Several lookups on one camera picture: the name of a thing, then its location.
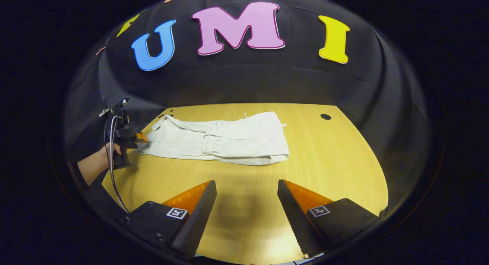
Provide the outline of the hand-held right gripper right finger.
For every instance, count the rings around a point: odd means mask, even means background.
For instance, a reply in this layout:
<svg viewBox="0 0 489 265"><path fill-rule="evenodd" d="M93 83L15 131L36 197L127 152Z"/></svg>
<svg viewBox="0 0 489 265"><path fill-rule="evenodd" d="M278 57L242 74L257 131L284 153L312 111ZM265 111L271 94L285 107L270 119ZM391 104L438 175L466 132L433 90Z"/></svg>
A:
<svg viewBox="0 0 489 265"><path fill-rule="evenodd" d="M285 179L277 196L301 252L310 257L341 248L379 220L351 199L333 201Z"/></svg>

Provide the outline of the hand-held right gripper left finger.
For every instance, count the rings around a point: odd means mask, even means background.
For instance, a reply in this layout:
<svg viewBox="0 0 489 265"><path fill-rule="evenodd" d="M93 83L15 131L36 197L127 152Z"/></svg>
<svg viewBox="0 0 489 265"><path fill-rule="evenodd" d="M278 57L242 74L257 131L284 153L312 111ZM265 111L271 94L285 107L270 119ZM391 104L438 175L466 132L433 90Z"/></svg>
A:
<svg viewBox="0 0 489 265"><path fill-rule="evenodd" d="M147 201L117 223L143 244L178 258L194 258L210 217L217 188L214 180L157 203Z"/></svg>

